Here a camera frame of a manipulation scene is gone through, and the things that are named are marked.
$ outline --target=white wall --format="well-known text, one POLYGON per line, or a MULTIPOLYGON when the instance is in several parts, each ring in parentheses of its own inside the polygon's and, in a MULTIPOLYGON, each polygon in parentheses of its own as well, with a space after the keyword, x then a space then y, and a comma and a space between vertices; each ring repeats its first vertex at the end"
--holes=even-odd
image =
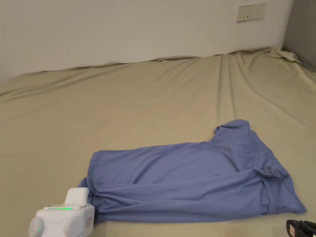
POLYGON ((293 0, 0 0, 0 81, 68 67, 280 46, 293 0), (236 23, 240 5, 265 18, 236 23))

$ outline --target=green light strip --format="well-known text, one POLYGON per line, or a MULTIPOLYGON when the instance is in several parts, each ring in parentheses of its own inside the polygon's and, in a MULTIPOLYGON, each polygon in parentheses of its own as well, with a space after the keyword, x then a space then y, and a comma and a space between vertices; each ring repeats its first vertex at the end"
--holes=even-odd
POLYGON ((54 209, 54 210, 70 210, 70 209, 73 209, 73 207, 50 207, 49 209, 54 209))

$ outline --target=mattress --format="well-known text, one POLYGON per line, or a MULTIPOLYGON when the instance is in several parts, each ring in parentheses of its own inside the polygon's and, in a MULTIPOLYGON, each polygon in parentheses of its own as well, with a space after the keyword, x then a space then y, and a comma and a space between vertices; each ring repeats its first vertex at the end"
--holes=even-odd
POLYGON ((0 86, 1 236, 27 236, 37 210, 63 203, 98 150, 210 140, 234 119, 291 174, 307 213, 229 222, 104 222, 92 236, 286 236, 316 221, 316 74, 266 48, 17 76, 0 86))

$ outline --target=crumpled sheet corner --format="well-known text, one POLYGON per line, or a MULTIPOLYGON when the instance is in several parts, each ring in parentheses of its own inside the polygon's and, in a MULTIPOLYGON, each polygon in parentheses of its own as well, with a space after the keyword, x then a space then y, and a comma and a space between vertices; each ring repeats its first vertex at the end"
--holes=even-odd
POLYGON ((292 53, 292 52, 287 52, 287 51, 282 51, 278 48, 273 47, 271 52, 268 54, 269 57, 271 58, 285 58, 286 60, 292 62, 292 63, 298 63, 302 64, 298 57, 292 53))

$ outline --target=blue t-shirt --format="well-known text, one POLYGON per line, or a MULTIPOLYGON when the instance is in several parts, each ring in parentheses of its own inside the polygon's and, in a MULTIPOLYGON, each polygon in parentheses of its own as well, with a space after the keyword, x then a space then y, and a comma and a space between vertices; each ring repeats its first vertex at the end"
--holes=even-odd
POLYGON ((79 187, 99 221, 216 222, 304 213, 289 173, 244 120, 210 141, 98 151, 79 187))

